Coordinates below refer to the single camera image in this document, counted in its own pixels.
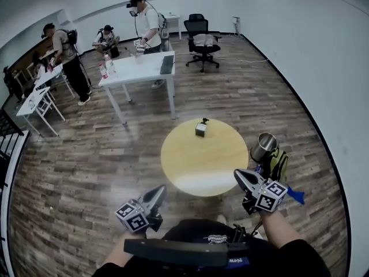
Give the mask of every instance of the stainless steel mug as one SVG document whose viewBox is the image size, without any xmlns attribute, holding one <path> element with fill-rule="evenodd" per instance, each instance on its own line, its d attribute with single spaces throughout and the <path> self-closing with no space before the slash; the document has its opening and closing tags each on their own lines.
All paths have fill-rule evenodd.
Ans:
<svg viewBox="0 0 369 277">
<path fill-rule="evenodd" d="M 258 142 L 251 148 L 251 158 L 257 163 L 263 163 L 268 154 L 278 147 L 277 139 L 274 135 L 265 132 L 259 135 Z"/>
</svg>

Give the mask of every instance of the round wooden table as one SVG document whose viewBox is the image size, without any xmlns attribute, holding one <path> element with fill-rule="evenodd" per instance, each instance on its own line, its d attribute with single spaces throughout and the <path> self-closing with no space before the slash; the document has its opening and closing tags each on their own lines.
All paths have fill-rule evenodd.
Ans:
<svg viewBox="0 0 369 277">
<path fill-rule="evenodd" d="M 161 166 L 180 190 L 195 196 L 215 196 L 237 185 L 233 171 L 246 169 L 248 151 L 242 136 L 218 120 L 208 121 L 205 137 L 195 135 L 194 119 L 177 126 L 161 148 Z"/>
</svg>

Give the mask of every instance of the blue cloth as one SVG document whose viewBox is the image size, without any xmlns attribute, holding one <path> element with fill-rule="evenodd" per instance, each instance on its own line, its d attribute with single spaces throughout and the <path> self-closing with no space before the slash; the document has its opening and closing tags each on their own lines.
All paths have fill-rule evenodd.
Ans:
<svg viewBox="0 0 369 277">
<path fill-rule="evenodd" d="M 289 194 L 297 202 L 301 203 L 302 205 L 305 205 L 305 201 L 304 201 L 305 192 L 294 191 L 291 189 L 290 186 L 288 186 L 287 194 Z"/>
</svg>

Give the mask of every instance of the cloth on chair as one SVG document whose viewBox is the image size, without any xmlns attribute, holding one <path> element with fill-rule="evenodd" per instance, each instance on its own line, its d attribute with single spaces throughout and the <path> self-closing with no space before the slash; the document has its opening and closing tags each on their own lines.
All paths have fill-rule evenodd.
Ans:
<svg viewBox="0 0 369 277">
<path fill-rule="evenodd" d="M 209 35 L 209 34 L 198 34 L 194 36 L 194 44 L 195 46 L 213 47 L 214 36 Z"/>
</svg>

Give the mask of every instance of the black sleeve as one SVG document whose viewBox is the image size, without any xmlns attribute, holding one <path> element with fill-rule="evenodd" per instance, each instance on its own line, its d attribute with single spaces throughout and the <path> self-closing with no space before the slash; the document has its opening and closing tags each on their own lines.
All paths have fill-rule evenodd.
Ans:
<svg viewBox="0 0 369 277">
<path fill-rule="evenodd" d="M 106 277 L 106 276 L 122 276 L 124 269 L 116 264 L 107 263 L 104 264 L 101 268 L 97 269 L 96 272 L 92 275 L 92 277 Z"/>
<path fill-rule="evenodd" d="M 330 276 L 320 255 L 304 240 L 294 240 L 284 245 L 278 254 L 285 276 Z"/>
</svg>

